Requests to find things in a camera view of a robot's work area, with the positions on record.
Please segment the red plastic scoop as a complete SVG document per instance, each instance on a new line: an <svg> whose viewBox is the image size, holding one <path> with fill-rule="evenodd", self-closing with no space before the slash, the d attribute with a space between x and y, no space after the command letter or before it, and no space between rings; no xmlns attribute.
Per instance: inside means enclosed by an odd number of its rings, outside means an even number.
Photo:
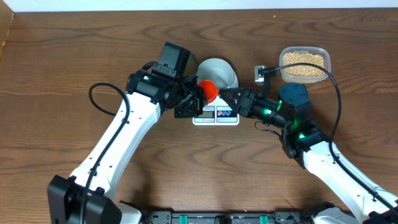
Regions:
<svg viewBox="0 0 398 224"><path fill-rule="evenodd" d="M211 80L203 80L198 86L203 88L207 103L212 103L219 95L219 89L217 89L216 85Z"/></svg>

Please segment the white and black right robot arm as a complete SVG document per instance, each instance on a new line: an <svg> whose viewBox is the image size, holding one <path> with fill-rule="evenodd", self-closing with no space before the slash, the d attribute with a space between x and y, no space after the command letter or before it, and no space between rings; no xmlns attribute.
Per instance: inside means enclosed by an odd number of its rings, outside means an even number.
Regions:
<svg viewBox="0 0 398 224"><path fill-rule="evenodd" d="M237 114L279 128L287 157L322 180L359 223L397 223L397 196L347 160L312 120L305 85L283 85L277 101L247 88L224 88L219 96Z"/></svg>

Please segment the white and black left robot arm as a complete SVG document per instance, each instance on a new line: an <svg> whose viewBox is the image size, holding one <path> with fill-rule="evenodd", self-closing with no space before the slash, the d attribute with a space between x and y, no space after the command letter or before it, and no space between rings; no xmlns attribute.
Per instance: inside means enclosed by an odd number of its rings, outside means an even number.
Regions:
<svg viewBox="0 0 398 224"><path fill-rule="evenodd" d="M142 213L114 202L121 177L140 142L161 115L194 118L206 102L197 76L186 76L191 51L167 42L160 58L130 74L118 89L121 106L89 156L68 178L55 175L47 187L52 223L139 223Z"/></svg>

